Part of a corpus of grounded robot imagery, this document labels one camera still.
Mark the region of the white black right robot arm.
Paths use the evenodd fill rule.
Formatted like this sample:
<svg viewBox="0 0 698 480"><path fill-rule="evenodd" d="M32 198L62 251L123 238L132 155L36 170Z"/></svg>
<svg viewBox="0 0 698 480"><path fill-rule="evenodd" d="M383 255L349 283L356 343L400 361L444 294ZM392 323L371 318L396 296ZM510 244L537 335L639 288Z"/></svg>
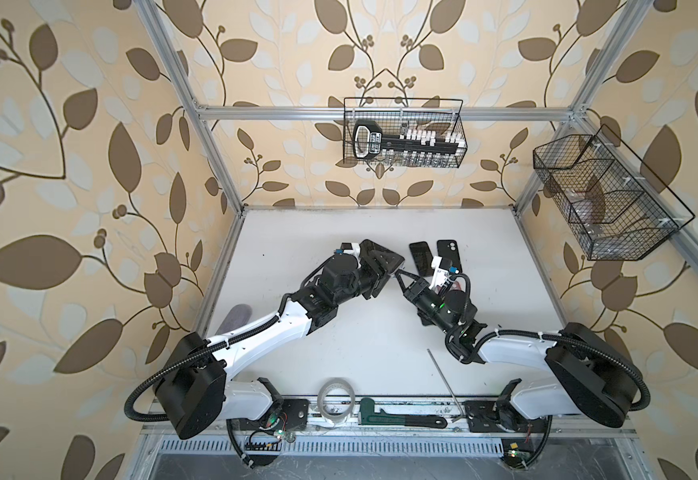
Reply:
<svg viewBox="0 0 698 480"><path fill-rule="evenodd" d="M651 403L639 368L583 324L569 323L556 332L489 329L476 318L467 275L448 272L441 283L404 270L394 277L422 324L443 333L446 351L459 363L511 364L544 372L535 381L509 380L483 415L515 432L529 432L535 421L542 421L542 437L532 451L512 447L505 453L502 461L511 470L537 463L558 416L584 415L601 426L620 428L629 413Z"/></svg>

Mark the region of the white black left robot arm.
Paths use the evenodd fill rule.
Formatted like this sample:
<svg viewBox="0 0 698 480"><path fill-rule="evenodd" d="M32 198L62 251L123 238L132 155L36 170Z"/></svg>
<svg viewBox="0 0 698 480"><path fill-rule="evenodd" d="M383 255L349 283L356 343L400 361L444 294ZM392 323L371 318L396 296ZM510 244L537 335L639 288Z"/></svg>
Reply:
<svg viewBox="0 0 698 480"><path fill-rule="evenodd" d="M219 419L228 424L282 419L283 400L269 380L240 382L237 375L325 326L342 303L377 297L403 262L402 256L371 241L342 244L296 291L284 294L272 313L210 338L185 335L165 366L126 398L125 417L139 423L169 422L182 440Z"/></svg>

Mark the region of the black phone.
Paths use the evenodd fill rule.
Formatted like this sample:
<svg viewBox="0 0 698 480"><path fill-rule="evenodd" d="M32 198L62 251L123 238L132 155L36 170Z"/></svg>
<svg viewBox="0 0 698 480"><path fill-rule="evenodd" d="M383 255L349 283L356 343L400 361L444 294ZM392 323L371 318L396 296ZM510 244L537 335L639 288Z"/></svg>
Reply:
<svg viewBox="0 0 698 480"><path fill-rule="evenodd" d="M413 242L409 244L409 249L418 275L421 277L432 277L434 274L432 267L433 255L429 244L426 241Z"/></svg>
<svg viewBox="0 0 698 480"><path fill-rule="evenodd" d="M369 239L360 243L360 258L379 274L386 276L392 276L405 261L402 255Z"/></svg>

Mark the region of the black phone case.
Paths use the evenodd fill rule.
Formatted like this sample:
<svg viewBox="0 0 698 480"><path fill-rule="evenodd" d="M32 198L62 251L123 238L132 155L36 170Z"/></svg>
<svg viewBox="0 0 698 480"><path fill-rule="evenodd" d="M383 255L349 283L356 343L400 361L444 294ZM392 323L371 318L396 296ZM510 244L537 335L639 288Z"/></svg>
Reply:
<svg viewBox="0 0 698 480"><path fill-rule="evenodd" d="M456 240L441 239L436 242L438 256L442 259L447 259L454 271L461 272L462 261L459 252L459 246Z"/></svg>

